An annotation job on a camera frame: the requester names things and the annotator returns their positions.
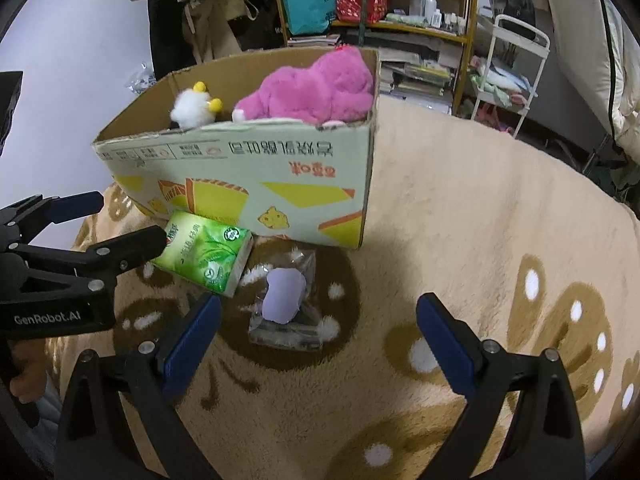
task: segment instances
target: stack of books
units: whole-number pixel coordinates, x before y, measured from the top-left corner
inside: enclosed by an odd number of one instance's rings
[[[413,52],[379,48],[380,92],[391,97],[451,114],[451,70],[434,61],[424,61]]]
[[[336,46],[339,40],[340,34],[294,36],[287,41],[287,46]]]

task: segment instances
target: tissue package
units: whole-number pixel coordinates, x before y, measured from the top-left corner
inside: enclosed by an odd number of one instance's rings
[[[176,211],[166,225],[166,247],[153,263],[231,298],[253,244],[251,231]]]

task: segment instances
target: human hand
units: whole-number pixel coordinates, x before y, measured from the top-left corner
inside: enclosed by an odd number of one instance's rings
[[[39,400],[47,386],[44,339],[29,341],[9,341],[14,364],[20,375],[11,379],[9,391],[21,403]]]

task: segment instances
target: clear plastic bag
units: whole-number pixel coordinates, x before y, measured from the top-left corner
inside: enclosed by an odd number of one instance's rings
[[[315,290],[316,252],[293,249],[289,253],[274,254],[263,263],[264,288],[256,296],[254,311],[249,320],[249,339],[254,344],[295,351],[319,351],[322,349],[320,334],[322,315]],[[305,277],[306,288],[300,309],[287,324],[280,324],[262,317],[262,302],[268,291],[267,275],[273,269],[294,268]]]
[[[131,90],[135,95],[140,95],[147,88],[151,88],[156,84],[156,75],[153,69],[145,63],[141,63],[141,69],[138,70],[131,79],[126,83],[126,88]]]

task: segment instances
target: yellow plush ear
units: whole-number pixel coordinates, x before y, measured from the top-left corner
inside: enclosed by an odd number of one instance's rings
[[[222,101],[217,97],[209,101],[209,112],[217,114],[222,111]]]

